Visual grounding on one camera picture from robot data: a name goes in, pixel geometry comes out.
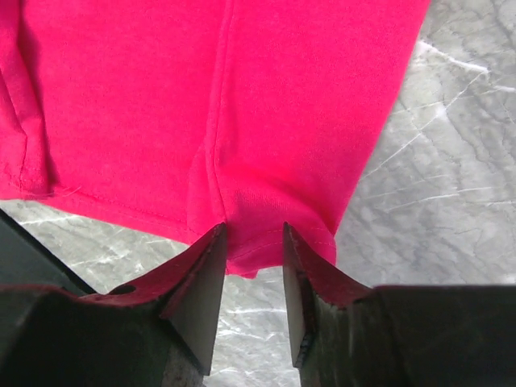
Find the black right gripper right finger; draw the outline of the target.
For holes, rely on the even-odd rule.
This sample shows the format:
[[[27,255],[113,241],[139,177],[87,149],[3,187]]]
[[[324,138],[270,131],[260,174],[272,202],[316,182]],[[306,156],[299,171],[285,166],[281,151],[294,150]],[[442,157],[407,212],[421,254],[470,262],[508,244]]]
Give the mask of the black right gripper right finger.
[[[293,366],[304,386],[512,386],[513,285],[369,288],[283,229]]]

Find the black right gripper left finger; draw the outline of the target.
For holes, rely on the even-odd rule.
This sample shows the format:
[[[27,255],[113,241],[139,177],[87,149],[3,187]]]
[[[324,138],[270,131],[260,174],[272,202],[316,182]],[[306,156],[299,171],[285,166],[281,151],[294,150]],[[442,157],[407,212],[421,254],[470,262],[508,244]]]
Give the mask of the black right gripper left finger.
[[[219,224],[106,294],[1,288],[4,386],[199,386],[209,375],[227,262]]]

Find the magenta t shirt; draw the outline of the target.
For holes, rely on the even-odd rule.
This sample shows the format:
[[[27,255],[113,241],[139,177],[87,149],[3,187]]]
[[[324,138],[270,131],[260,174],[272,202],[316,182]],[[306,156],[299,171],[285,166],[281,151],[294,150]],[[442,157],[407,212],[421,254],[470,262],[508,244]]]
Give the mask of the magenta t shirt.
[[[193,243],[227,272],[325,260],[426,1],[4,1],[1,197]]]

